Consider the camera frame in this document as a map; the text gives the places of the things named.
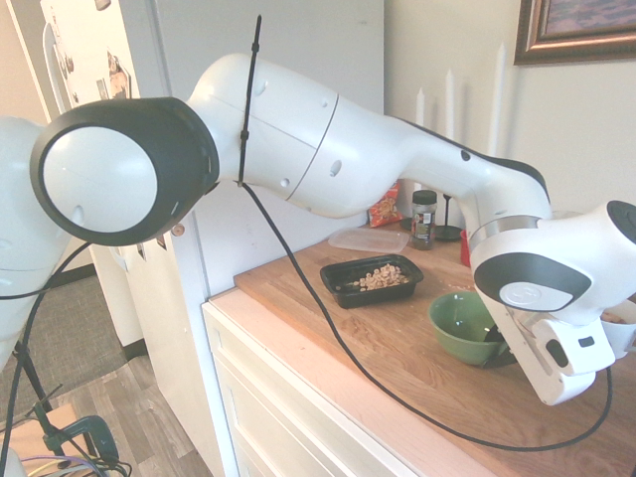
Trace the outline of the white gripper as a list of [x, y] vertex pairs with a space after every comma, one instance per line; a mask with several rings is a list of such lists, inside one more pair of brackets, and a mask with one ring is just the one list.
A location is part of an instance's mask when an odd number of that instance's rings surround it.
[[512, 364], [512, 354], [531, 383], [539, 399], [547, 405], [557, 405], [584, 393], [595, 381], [596, 372], [567, 376], [550, 365], [541, 357], [533, 338], [527, 336], [515, 323], [506, 307], [495, 300], [489, 301], [489, 312], [495, 323], [484, 337], [485, 343], [503, 343], [506, 341], [511, 352], [486, 360], [482, 369], [496, 369]]

